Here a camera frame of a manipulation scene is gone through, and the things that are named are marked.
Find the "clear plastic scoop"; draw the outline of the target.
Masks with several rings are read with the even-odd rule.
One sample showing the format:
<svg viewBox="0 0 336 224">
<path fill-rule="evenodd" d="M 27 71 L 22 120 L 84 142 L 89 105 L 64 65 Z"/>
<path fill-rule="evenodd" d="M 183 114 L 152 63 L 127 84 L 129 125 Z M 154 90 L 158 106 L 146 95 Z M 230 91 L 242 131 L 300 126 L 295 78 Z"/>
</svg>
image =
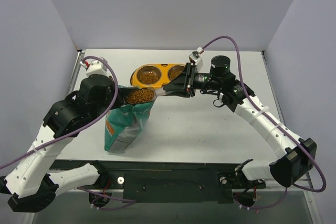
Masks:
<svg viewBox="0 0 336 224">
<path fill-rule="evenodd" d="M 140 88 L 132 90 L 125 98 L 126 104 L 137 105 L 148 102 L 153 102 L 157 97 L 165 96 L 172 93 L 171 91 L 165 91 L 163 88 L 154 89 L 152 87 Z"/>
</svg>

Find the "green pet food bag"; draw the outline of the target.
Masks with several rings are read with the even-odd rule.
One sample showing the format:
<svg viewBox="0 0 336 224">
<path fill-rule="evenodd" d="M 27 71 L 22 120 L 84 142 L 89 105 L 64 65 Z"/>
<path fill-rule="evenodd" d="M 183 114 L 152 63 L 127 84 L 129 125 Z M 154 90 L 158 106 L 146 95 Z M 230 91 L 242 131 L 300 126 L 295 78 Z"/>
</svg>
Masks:
<svg viewBox="0 0 336 224">
<path fill-rule="evenodd" d="M 129 93 L 139 87 L 129 86 Z M 110 110 L 104 122 L 104 150 L 124 153 L 145 128 L 154 102 L 126 104 Z"/>
</svg>

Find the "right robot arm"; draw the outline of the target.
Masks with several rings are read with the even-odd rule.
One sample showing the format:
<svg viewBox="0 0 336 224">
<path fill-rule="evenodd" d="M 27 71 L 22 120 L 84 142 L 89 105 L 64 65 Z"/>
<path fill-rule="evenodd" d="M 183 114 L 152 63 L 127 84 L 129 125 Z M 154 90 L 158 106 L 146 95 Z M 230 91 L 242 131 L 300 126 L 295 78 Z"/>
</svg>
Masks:
<svg viewBox="0 0 336 224">
<path fill-rule="evenodd" d="M 213 57 L 209 73 L 199 73 L 193 63 L 187 63 L 173 81 L 163 86 L 164 95 L 184 98 L 193 97 L 196 90 L 217 96 L 220 106 L 227 106 L 246 120 L 277 157 L 275 161 L 248 159 L 238 165 L 234 175 L 237 185 L 246 187 L 258 180 L 274 179 L 278 184 L 290 187 L 313 168 L 307 155 L 315 156 L 316 143 L 293 134 L 260 103 L 249 87 L 242 86 L 230 71 L 228 57 Z"/>
</svg>

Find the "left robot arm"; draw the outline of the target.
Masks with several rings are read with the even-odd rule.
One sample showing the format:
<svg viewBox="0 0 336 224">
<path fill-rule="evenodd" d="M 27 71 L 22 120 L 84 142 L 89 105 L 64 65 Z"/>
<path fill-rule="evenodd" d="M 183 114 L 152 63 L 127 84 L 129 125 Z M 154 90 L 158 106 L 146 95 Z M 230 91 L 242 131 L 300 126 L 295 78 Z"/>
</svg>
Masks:
<svg viewBox="0 0 336 224">
<path fill-rule="evenodd" d="M 70 190 L 87 185 L 104 187 L 108 171 L 99 161 L 60 173 L 49 169 L 81 131 L 121 105 L 117 81 L 101 74 L 83 79 L 78 91 L 54 103 L 27 153 L 15 159 L 17 165 L 11 173 L 1 177 L 1 193 L 10 196 L 7 203 L 11 210 L 36 213 Z"/>
</svg>

